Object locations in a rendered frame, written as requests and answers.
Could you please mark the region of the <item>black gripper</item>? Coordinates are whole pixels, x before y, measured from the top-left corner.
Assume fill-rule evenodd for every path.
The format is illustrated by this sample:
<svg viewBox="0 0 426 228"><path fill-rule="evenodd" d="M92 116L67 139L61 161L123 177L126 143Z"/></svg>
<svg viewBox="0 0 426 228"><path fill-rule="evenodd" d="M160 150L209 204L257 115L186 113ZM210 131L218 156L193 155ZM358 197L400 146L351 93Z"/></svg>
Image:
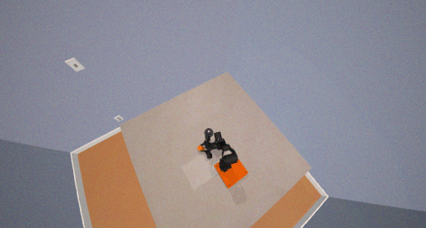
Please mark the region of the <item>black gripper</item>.
<svg viewBox="0 0 426 228"><path fill-rule="evenodd" d="M204 146L206 142L210 142L211 137L210 136L205 136L205 139L206 140L204 141L204 143L202 143L200 146ZM212 143L213 143L212 146L214 147L213 150L215 150L216 149L215 148L215 143L214 142L212 142ZM207 158L212 158L212 153L210 151L200 151L200 152L206 153Z"/></svg>

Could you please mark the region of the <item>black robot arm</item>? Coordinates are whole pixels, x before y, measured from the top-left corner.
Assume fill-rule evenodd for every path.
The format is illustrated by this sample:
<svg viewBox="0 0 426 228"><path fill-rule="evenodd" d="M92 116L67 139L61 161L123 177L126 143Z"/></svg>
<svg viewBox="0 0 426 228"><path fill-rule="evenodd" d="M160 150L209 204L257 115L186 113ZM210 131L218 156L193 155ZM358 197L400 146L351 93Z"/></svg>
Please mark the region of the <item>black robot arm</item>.
<svg viewBox="0 0 426 228"><path fill-rule="evenodd" d="M223 172L227 172L229 169L232 169L232 164L238 163L238 156L235 150L233 150L230 145L225 143L225 139L221 137L221 133L216 132L214 133L215 136L215 148L218 149L218 151L222 150L222 158L220 159L220 170ZM212 146L213 143L206 142L205 143L205 149L207 151L211 151L214 149ZM224 155L225 151L231 151L233 153Z"/></svg>

